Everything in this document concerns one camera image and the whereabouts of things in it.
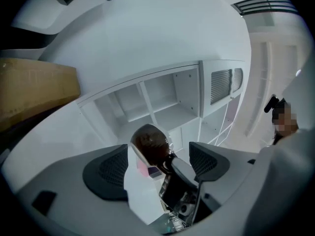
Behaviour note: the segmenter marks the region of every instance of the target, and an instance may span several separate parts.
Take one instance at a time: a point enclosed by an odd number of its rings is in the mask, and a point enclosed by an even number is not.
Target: cardboard
[[[0,59],[0,131],[80,96],[74,67]]]

